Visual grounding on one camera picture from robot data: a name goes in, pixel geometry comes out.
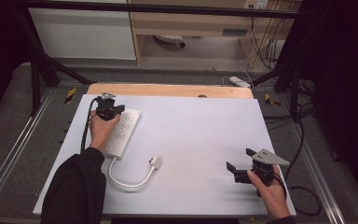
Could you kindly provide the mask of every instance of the power strip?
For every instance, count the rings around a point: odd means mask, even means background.
[[[123,158],[140,117],[141,111],[133,109],[126,108],[126,110],[121,113],[120,122],[112,131],[110,139],[106,143],[105,157],[110,159],[116,158],[118,161]]]
[[[249,88],[251,86],[246,81],[244,81],[238,77],[231,77],[228,80],[230,82],[232,82],[232,84],[239,86],[239,87]]]

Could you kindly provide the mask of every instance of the person's hand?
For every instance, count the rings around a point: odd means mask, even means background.
[[[274,165],[273,167],[275,174],[278,175],[278,166]],[[287,208],[286,200],[284,198],[284,189],[276,179],[273,179],[270,186],[267,187],[252,171],[248,171],[248,176],[257,190],[260,192],[271,220],[290,216],[290,212]]]
[[[104,152],[110,134],[120,121],[120,115],[116,115],[111,120],[103,120],[97,116],[95,110],[92,110],[90,112],[90,117],[89,131],[91,132],[91,143],[89,146]]]

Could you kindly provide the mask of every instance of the white table surface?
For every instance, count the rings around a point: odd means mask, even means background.
[[[40,214],[48,185],[57,168],[79,153],[91,100],[84,95],[71,127],[34,207]],[[106,175],[103,213],[141,217],[246,217],[267,214],[255,187],[234,182],[226,161],[250,169],[247,147],[274,152],[257,100],[162,96],[118,96],[116,105],[139,110],[142,116],[126,154],[113,166],[113,176],[138,183],[147,175],[148,161],[162,158],[161,168],[137,189],[113,183]],[[90,143],[90,134],[86,146]],[[290,196],[289,210],[295,215]]]

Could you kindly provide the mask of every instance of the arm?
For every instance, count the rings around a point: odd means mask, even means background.
[[[57,170],[43,201],[41,223],[100,223],[106,179],[102,151],[120,116],[104,121],[91,111],[91,143]]]
[[[279,173],[278,166],[276,165],[274,165],[274,172],[276,174]],[[282,189],[277,180],[274,179],[270,186],[267,187],[252,171],[248,171],[248,176],[263,198],[268,216],[272,220],[271,224],[296,223],[295,219],[290,216],[289,208],[284,198],[284,189]]]

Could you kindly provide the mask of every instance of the gray carpet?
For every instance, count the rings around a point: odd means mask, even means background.
[[[101,82],[141,82],[141,83],[171,83],[171,84],[202,84],[221,85],[223,77],[235,73],[220,72],[190,72],[190,71],[157,71],[133,69],[78,69],[84,77],[93,77]],[[31,111],[31,91],[29,71],[19,68],[0,104],[0,164],[14,144],[22,127],[29,118]],[[38,219],[32,211],[36,203],[36,193],[43,188],[55,157],[60,150],[65,130],[76,112],[80,97],[86,92],[87,86],[77,87],[76,94],[69,105],[63,103],[70,87],[59,87],[55,90],[48,108],[37,125],[32,137],[23,150],[16,166],[0,193],[0,217]],[[265,93],[254,90],[255,98],[259,100],[265,116],[285,115],[281,106],[266,105]],[[271,100],[279,98],[270,92]],[[358,223],[358,186],[351,172],[344,163],[332,159],[330,147],[324,139],[324,133],[317,118],[308,116],[303,119],[305,138],[318,164],[324,172],[326,181],[333,191],[341,212],[348,223]],[[281,123],[269,124],[273,128]],[[289,124],[269,131],[272,144],[277,154],[291,160],[296,154],[297,141]],[[296,161],[287,183],[289,187],[302,186],[315,191],[308,169],[301,156]],[[296,207],[314,212],[317,203],[306,191],[296,190],[292,195]],[[324,211],[315,217],[298,214],[299,223],[329,223]],[[250,223],[244,219],[241,223]]]

